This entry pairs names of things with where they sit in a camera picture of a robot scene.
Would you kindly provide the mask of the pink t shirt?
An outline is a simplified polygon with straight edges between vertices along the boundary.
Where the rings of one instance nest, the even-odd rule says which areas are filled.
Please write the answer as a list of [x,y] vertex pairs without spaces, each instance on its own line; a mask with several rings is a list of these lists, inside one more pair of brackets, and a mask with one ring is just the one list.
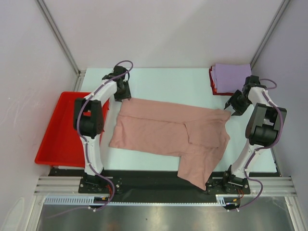
[[229,111],[132,98],[122,102],[112,148],[180,158],[178,177],[206,190],[230,137]]

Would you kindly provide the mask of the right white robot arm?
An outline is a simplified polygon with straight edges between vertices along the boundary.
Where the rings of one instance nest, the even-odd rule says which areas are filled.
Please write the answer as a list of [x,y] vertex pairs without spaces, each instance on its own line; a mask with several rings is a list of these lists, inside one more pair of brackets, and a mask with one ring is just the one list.
[[262,85],[237,90],[225,103],[225,108],[231,106],[233,115],[241,116],[250,105],[253,105],[254,110],[246,126],[245,146],[223,175],[221,186],[227,194],[235,194],[249,187],[248,177],[252,164],[265,150],[277,144],[286,119],[287,110],[278,107]]

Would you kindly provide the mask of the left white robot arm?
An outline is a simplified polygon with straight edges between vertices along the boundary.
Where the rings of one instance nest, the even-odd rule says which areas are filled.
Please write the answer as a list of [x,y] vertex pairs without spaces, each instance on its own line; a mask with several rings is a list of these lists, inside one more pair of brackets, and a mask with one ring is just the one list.
[[100,175],[103,171],[101,159],[101,134],[104,129],[103,106],[111,96],[115,101],[130,99],[128,80],[105,76],[99,87],[74,102],[73,127],[77,131],[84,152],[85,169],[79,184],[79,193],[101,193],[110,186]]

